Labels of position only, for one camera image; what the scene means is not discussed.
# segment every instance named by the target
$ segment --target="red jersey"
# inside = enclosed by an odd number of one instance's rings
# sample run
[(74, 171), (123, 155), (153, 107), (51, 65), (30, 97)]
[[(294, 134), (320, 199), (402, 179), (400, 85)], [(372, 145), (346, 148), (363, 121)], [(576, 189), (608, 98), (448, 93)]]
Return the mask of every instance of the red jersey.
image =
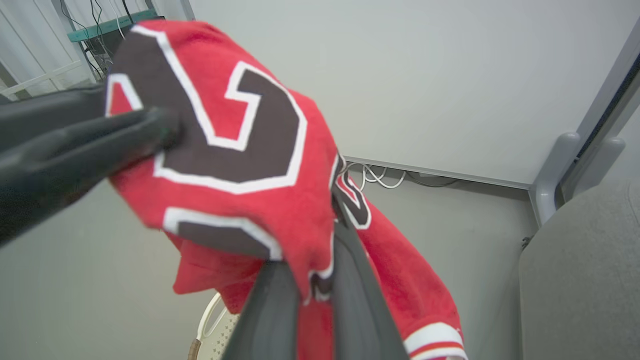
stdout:
[(451, 295), (342, 171), (313, 100), (220, 30), (156, 20), (135, 25), (120, 45), (106, 115), (149, 106), (178, 113), (178, 142), (111, 180), (140, 220), (179, 249), (177, 293), (215, 288), (238, 313), (263, 261), (286, 260), (304, 299), (299, 358), (331, 359), (330, 293), (321, 283), (333, 276), (337, 182), (407, 353), (467, 358)]

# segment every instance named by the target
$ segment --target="wire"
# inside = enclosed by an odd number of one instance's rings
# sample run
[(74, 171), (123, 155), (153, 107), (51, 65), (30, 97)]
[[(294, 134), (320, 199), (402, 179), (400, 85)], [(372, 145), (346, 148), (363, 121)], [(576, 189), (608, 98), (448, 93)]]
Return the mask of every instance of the wire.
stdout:
[[(93, 53), (95, 52), (95, 48), (93, 47), (93, 44), (91, 44), (91, 41), (89, 41), (89, 31), (87, 30), (87, 28), (80, 24), (78, 21), (75, 21), (74, 19), (71, 18), (71, 16), (69, 16), (69, 14), (65, 13), (65, 5), (62, 3), (62, 0), (60, 0), (60, 11), (62, 12), (62, 15), (66, 16), (67, 19), (75, 22), (76, 24), (80, 25), (83, 27), (84, 29), (84, 35), (86, 36), (86, 40), (84, 41), (86, 43), (86, 49), (84, 50), (84, 52), (86, 53), (87, 51), (91, 52), (91, 56), (93, 56), (95, 58), (95, 56), (93, 55)], [(102, 75), (100, 75), (100, 72), (98, 71), (98, 69), (87, 59), (87, 61), (89, 63), (89, 65), (91, 65), (91, 67), (93, 67), (93, 69), (95, 70), (96, 74), (98, 74), (98, 76), (102, 79)]]
[[(402, 176), (400, 177), (400, 180), (398, 180), (398, 182), (395, 185), (387, 185), (385, 183), (382, 182), (382, 179), (385, 177), (385, 175), (387, 174), (387, 169), (388, 168), (384, 168), (384, 170), (382, 170), (382, 174), (380, 174), (380, 176), (378, 177), (376, 175), (376, 173), (373, 171), (373, 169), (371, 167), (369, 167), (369, 165), (367, 164), (363, 164), (363, 163), (350, 163), (349, 165), (347, 165), (347, 167), (342, 171), (342, 173), (344, 173), (345, 171), (347, 171), (350, 167), (352, 167), (353, 165), (362, 165), (362, 185), (360, 185), (360, 191), (362, 191), (364, 189), (364, 186), (367, 183), (379, 183), (380, 185), (382, 185), (384, 188), (387, 189), (395, 189), (398, 186), (400, 186), (400, 184), (402, 184), (402, 182), (404, 181), (404, 177), (408, 174), (411, 178), (413, 178), (413, 180), (420, 184), (420, 185), (424, 185), (424, 186), (428, 186), (430, 188), (442, 188), (445, 186), (449, 186), (453, 183), (455, 183), (456, 181), (458, 181), (458, 179), (453, 179), (453, 181), (449, 181), (448, 183), (444, 183), (444, 184), (427, 184), (427, 183), (423, 183), (422, 181), (419, 181), (415, 176), (413, 176), (411, 174), (411, 172), (409, 171), (403, 171)], [(372, 176), (373, 179), (369, 179), (369, 176), (367, 175), (367, 172), (369, 172)]]
[(62, 12), (62, 15), (67, 17), (67, 19), (75, 22), (76, 24), (78, 24), (78, 25), (80, 25), (80, 26), (82, 26), (84, 28), (84, 34), (86, 35), (86, 38), (88, 40), (89, 39), (89, 31), (84, 27), (84, 25), (80, 24), (78, 21), (75, 21), (74, 19), (71, 19), (71, 16), (69, 16), (69, 15), (67, 15), (65, 13), (65, 6), (62, 5), (62, 0), (60, 0), (60, 11)]
[(451, 184), (453, 184), (453, 183), (455, 183), (455, 182), (457, 182), (457, 181), (458, 181), (458, 179), (453, 179), (452, 181), (449, 181), (448, 183), (438, 184), (438, 185), (433, 185), (433, 184), (423, 183), (422, 181), (419, 181), (415, 176), (411, 175), (411, 173), (410, 173), (410, 172), (407, 172), (407, 173), (409, 174), (409, 176), (410, 176), (410, 177), (412, 177), (412, 178), (413, 178), (413, 180), (414, 180), (416, 183), (419, 183), (420, 185), (428, 186), (428, 187), (430, 187), (430, 188), (441, 188), (441, 187), (444, 187), (444, 186), (449, 186), (449, 185), (451, 185)]
[(104, 50), (104, 53), (107, 54), (110, 58), (113, 59), (113, 53), (111, 51), (109, 51), (109, 49), (107, 49), (106, 46), (104, 46), (104, 34), (102, 32), (102, 28), (100, 27), (100, 16), (102, 16), (102, 7), (100, 6), (100, 4), (98, 3), (98, 0), (95, 0), (95, 4), (98, 5), (98, 7), (100, 8), (100, 12), (98, 13), (98, 19), (95, 18), (95, 13), (93, 12), (93, 0), (89, 0), (89, 2), (91, 2), (91, 15), (93, 16), (93, 20), (95, 21), (95, 25), (98, 28), (98, 36), (100, 36), (99, 38), (97, 38), (96, 40), (98, 41), (98, 44), (100, 44)]
[[(384, 168), (384, 170), (382, 170), (382, 175), (380, 175), (379, 179), (382, 180), (383, 177), (385, 177), (385, 175), (387, 174), (387, 169), (388, 168)], [(369, 179), (369, 177), (367, 177), (367, 173), (364, 171), (364, 167), (362, 167), (362, 176), (364, 176), (364, 179), (368, 182), (368, 183), (375, 183), (376, 180), (375, 179)]]
[[(89, 49), (88, 47), (84, 50), (85, 52), (89, 51), (91, 52), (91, 49)], [(89, 61), (89, 59), (87, 59), (87, 61), (89, 63), (89, 65), (91, 65), (91, 67), (93, 67), (93, 69), (95, 70), (95, 73), (98, 74), (98, 76), (102, 79), (102, 75), (100, 75), (100, 71), (98, 71), (98, 68), (95, 67), (95, 65)]]
[(400, 178), (400, 180), (398, 180), (398, 182), (395, 185), (387, 185), (387, 184), (382, 182), (382, 177), (376, 176), (376, 173), (373, 172), (373, 170), (371, 170), (371, 168), (367, 164), (350, 163), (349, 165), (347, 165), (347, 167), (344, 169), (344, 171), (347, 171), (350, 167), (352, 167), (353, 165), (356, 165), (356, 164), (362, 165), (363, 178), (362, 178), (362, 185), (360, 186), (360, 191), (362, 191), (362, 189), (364, 189), (365, 184), (367, 184), (367, 178), (366, 178), (366, 174), (365, 174), (366, 170), (368, 170), (371, 173), (371, 175), (373, 175), (373, 181), (378, 182), (380, 185), (382, 185), (384, 188), (387, 188), (387, 189), (395, 189), (398, 186), (400, 186), (400, 184), (402, 184), (402, 182), (404, 181), (404, 177), (406, 176), (406, 171), (405, 171), (405, 172), (403, 172), (402, 177)]
[(116, 15), (116, 25), (118, 25), (118, 31), (120, 32), (120, 36), (124, 38), (122, 29), (120, 29), (120, 17), (118, 16), (118, 13), (116, 13), (116, 9), (113, 7), (113, 3), (111, 2), (111, 0), (109, 0), (109, 5), (111, 5), (111, 9), (113, 10), (113, 13)]
[(127, 7), (127, 1), (122, 0), (122, 4), (124, 5), (124, 11), (127, 12), (127, 16), (129, 17), (129, 20), (131, 20), (131, 26), (133, 26), (133, 18), (131, 17), (131, 13), (129, 13), (129, 9)]

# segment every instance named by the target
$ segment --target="gray wall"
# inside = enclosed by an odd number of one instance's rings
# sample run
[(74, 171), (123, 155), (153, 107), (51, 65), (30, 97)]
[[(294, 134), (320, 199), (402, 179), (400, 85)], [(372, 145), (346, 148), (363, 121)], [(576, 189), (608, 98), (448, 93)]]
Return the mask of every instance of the gray wall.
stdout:
[(640, 15), (637, 0), (190, 3), (313, 98), (343, 155), (524, 187)]
[(185, 359), (213, 291), (107, 183), (0, 249), (0, 359)]

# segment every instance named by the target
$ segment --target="sleeve cuff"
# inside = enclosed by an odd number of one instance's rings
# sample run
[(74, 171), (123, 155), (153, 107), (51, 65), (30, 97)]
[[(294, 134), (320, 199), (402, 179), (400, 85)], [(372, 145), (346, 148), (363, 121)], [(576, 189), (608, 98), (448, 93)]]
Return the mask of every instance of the sleeve cuff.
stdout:
[(459, 331), (443, 322), (431, 323), (414, 331), (404, 340), (404, 347), (411, 360), (468, 360)]

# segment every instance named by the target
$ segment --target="black number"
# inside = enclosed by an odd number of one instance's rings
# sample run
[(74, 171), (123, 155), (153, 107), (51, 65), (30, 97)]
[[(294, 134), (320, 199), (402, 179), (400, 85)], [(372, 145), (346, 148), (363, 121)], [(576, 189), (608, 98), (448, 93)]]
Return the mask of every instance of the black number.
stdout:
[[(156, 158), (155, 176), (230, 193), (295, 184), (307, 120), (282, 85), (239, 61), (228, 83), (207, 94), (195, 89), (164, 33), (139, 26), (131, 32), (119, 52), (137, 61), (116, 61), (113, 73), (128, 76), (143, 106), (167, 107), (181, 116), (180, 141)], [(225, 89), (226, 99), (211, 99)], [(204, 101), (247, 103), (237, 139), (216, 136)]]

